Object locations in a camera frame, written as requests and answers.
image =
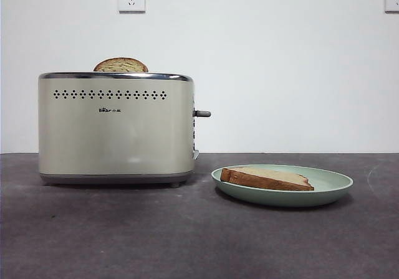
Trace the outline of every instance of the toaster base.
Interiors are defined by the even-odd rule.
[[[48,184],[160,184],[170,183],[178,187],[193,171],[173,174],[44,174],[40,177]]]

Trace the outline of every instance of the toasted bread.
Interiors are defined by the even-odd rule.
[[[261,168],[223,168],[221,181],[261,189],[285,191],[313,191],[309,180],[300,174]]]
[[[111,58],[97,64],[95,72],[148,72],[147,66],[133,58]]]

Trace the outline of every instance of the toaster logo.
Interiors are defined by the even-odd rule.
[[[120,109],[99,108],[100,113],[121,113]]]

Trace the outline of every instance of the plate rim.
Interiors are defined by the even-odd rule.
[[[329,190],[324,190],[324,191],[290,191],[290,190],[272,190],[272,189],[262,189],[260,187],[249,187],[249,186],[242,186],[240,184],[232,184],[231,182],[227,182],[227,181],[221,181],[220,178],[216,178],[216,176],[214,175],[216,172],[218,172],[219,170],[222,170],[223,168],[235,168],[235,167],[243,167],[243,166],[285,166],[285,167],[297,167],[297,168],[304,168],[304,169],[313,169],[313,170],[318,170],[318,171],[324,171],[324,172],[328,172],[328,173],[334,173],[334,174],[338,174],[340,176],[346,177],[349,180],[349,184],[347,184],[346,186],[342,186],[342,187],[338,187],[335,189],[329,189]],[[215,169],[211,172],[212,178],[215,181],[220,182],[221,184],[227,184],[233,187],[243,187],[246,189],[252,189],[255,191],[267,191],[267,192],[278,192],[278,193],[294,193],[294,194],[316,194],[316,193],[326,193],[326,192],[334,192],[334,191],[341,191],[344,189],[348,189],[351,186],[353,186],[353,179],[350,178],[347,175],[344,175],[342,173],[338,173],[335,171],[331,171],[331,170],[325,170],[325,169],[320,169],[320,168],[313,168],[313,167],[306,167],[306,166],[297,166],[297,165],[286,165],[286,164],[240,164],[240,165],[233,165],[233,166],[225,166],[225,167],[221,167],[218,169]]]

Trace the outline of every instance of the toaster lever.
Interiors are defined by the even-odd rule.
[[[198,110],[193,111],[193,117],[210,117],[210,116],[211,112],[209,111],[198,111]]]
[[[199,154],[200,154],[200,152],[197,149],[194,149],[194,151],[193,151],[193,159],[197,159]]]

